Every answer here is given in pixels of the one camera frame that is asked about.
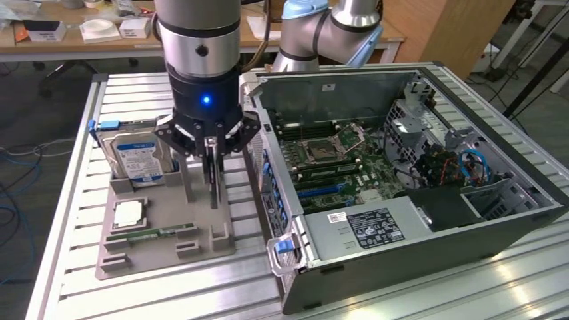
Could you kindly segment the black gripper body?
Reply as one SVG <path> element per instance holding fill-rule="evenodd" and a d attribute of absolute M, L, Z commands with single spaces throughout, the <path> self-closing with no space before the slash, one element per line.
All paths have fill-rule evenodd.
<path fill-rule="evenodd" d="M 230 130 L 241 121 L 238 104 L 238 70 L 230 69 L 216 77 L 184 76 L 173 68 L 168 70 L 174 111 L 174 123 L 185 130 L 200 122 L 201 128 L 214 130 L 216 124 Z"/>

